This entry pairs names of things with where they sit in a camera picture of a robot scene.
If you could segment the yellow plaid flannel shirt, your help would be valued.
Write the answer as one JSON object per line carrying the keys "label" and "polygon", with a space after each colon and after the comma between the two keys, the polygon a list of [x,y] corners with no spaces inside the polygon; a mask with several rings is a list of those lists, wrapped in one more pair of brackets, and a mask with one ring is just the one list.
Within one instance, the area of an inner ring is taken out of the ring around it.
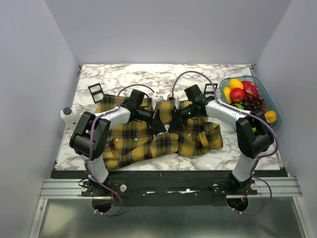
{"label": "yellow plaid flannel shirt", "polygon": [[154,132],[145,122],[132,121],[109,131],[102,156],[106,169],[113,171],[169,154],[199,156],[222,147],[219,124],[204,116],[189,119],[172,133]]}

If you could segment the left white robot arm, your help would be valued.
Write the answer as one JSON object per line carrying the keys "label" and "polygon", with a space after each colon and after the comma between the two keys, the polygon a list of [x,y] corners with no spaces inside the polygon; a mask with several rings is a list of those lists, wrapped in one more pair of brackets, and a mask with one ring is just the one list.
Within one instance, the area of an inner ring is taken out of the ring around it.
{"label": "left white robot arm", "polygon": [[159,110],[149,111],[141,107],[144,96],[144,92],[134,89],[124,103],[110,111],[99,114],[84,112],[71,136],[69,145],[85,162],[89,179],[94,181],[93,191],[99,196],[112,191],[109,182],[106,181],[108,170],[102,158],[108,132],[111,129],[139,120],[145,122],[154,132],[166,132],[159,117]]}

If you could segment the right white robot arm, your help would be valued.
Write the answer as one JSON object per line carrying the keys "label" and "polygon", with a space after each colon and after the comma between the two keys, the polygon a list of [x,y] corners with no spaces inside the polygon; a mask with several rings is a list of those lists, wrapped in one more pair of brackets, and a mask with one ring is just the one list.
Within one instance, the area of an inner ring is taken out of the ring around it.
{"label": "right white robot arm", "polygon": [[205,96],[198,85],[185,89],[190,105],[172,110],[169,132],[176,132],[185,127],[189,119],[204,116],[218,119],[232,126],[237,133],[238,147],[241,151],[238,162],[229,175],[228,189],[239,194],[246,188],[256,167],[259,154],[273,144],[273,131],[264,114],[257,110],[248,112],[218,103],[214,96]]}

